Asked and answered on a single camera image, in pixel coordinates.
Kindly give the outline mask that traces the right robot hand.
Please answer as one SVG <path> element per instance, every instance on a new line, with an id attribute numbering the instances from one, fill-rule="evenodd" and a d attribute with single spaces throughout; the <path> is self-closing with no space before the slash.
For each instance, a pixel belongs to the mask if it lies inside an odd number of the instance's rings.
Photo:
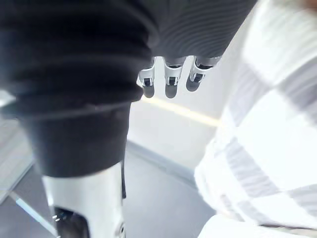
<path id="1" fill-rule="evenodd" d="M 3 0 L 1 114 L 24 129 L 60 238 L 125 237 L 124 157 L 139 72 L 217 62 L 253 0 Z"/>

